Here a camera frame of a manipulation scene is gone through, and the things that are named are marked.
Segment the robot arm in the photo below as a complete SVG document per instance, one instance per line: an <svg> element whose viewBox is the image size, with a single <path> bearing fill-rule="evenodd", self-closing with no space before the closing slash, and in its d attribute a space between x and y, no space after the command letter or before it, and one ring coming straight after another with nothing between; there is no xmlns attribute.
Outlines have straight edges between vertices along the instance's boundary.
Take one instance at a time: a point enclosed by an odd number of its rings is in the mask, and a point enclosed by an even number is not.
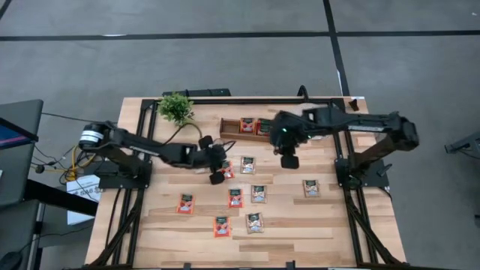
<svg viewBox="0 0 480 270"><path fill-rule="evenodd" d="M280 111L271 122L270 143L283 155L283 168L297 169L295 148L315 136L339 131L385 133L386 137L362 153L349 157L350 168L364 170L395 150L410 151L419 145L415 125L396 112L388 115L349 114L338 108L305 109L301 115Z"/></svg>
<svg viewBox="0 0 480 270"><path fill-rule="evenodd" d="M210 168L216 182L222 182L223 175L217 173L227 158L222 145L213 145L211 136L192 143L161 143L129 133L110 122L92 123L84 127L79 147L88 153L95 153L118 164L123 173L136 178L144 166L138 157L125 154L121 149L132 149L160 158L172 167L185 169Z"/></svg>

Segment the wooden tabletop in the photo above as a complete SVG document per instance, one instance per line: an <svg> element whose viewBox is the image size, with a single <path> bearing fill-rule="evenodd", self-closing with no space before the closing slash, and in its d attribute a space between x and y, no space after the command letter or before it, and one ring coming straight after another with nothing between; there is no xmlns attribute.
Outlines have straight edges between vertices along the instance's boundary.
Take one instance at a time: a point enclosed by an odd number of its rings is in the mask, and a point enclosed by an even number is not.
<svg viewBox="0 0 480 270"><path fill-rule="evenodd" d="M124 99L119 127L135 133L141 100L140 97ZM345 100L350 101L351 97L345 97ZM358 105L360 113L368 112L365 100L359 100ZM217 138L221 118L272 119L279 110L288 110L292 106L194 105L193 110L195 124L203 134ZM147 132L149 113L143 134ZM165 141L175 130L172 123L158 116L154 140ZM375 143L371 133L353 132L352 137L357 152ZM196 143L198 139L197 131L186 127L173 141ZM332 137L311 140L298 148L299 169L282 169L280 156L272 152L268 143L237 141L227 153L235 166L235 178L215 186L210 184L208 173L199 175L192 170L172 168L153 157L154 174L143 200L134 267L182 267L183 263L192 263L193 267L284 267L286 261L292 260L298 267L354 266L344 195L338 187L333 164L336 152ZM239 173L240 159L244 155L256 158L255 175ZM302 180L306 179L318 180L320 197L305 198ZM251 185L268 186L268 203L251 203ZM243 189L244 208L228 208L229 188ZM373 231L395 257L404 261L390 199L375 187L364 188L364 192ZM195 195L192 215L176 214L180 194ZM102 194L85 263L96 259L104 249L115 195L116 190L106 190ZM112 235L119 223L122 197L123 191L118 200ZM265 232L248 234L245 215L257 212L262 212ZM214 238L213 219L222 215L231 217L232 237ZM365 236L361 229L358 230L364 260L368 261ZM122 245L123 263L129 236L126 235Z"/></svg>

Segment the monitor screen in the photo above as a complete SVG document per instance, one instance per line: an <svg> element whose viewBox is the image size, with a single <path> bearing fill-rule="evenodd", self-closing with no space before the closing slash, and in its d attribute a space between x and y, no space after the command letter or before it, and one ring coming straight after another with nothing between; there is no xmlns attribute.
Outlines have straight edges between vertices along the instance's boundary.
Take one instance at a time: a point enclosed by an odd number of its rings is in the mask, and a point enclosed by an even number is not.
<svg viewBox="0 0 480 270"><path fill-rule="evenodd" d="M0 118L0 149L23 146L37 141L38 137L34 134Z"/></svg>

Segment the potted plant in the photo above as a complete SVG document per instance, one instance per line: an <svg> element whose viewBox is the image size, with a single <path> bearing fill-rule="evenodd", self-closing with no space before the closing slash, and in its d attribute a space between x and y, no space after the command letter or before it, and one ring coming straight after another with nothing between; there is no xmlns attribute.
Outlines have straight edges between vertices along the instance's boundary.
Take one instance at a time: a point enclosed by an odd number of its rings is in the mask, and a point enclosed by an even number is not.
<svg viewBox="0 0 480 270"><path fill-rule="evenodd" d="M190 120L193 120L194 112L192 112L193 101L189 101L187 97L172 93L170 96L163 97L160 101L158 112L168 121L173 121L176 126L181 126Z"/></svg>

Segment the wooden tray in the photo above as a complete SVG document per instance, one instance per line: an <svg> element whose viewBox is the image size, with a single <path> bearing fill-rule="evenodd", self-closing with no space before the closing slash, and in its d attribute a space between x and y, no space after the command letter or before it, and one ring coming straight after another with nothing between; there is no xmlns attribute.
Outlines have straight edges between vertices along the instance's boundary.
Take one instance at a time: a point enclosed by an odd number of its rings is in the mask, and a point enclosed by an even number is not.
<svg viewBox="0 0 480 270"><path fill-rule="evenodd" d="M250 140L255 142L269 143L269 136L259 136L254 133L240 133L240 120L220 120L220 138L232 140Z"/></svg>

